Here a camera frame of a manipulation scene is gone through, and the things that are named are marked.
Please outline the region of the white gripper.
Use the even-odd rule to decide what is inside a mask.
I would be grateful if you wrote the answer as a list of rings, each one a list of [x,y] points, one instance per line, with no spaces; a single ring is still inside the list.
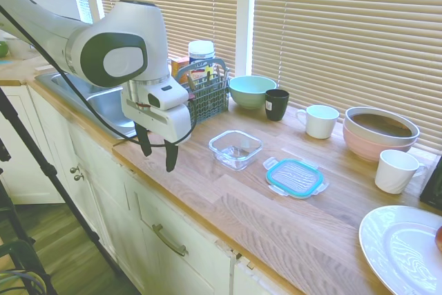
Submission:
[[[172,172],[178,155],[178,146],[174,142],[182,138],[186,140],[186,135],[191,130],[191,116],[188,107],[180,104],[165,111],[153,106],[142,110],[136,107],[134,102],[124,97],[122,110],[124,115],[135,123],[137,138],[146,157],[152,154],[147,130],[161,135],[165,139],[166,171]]]

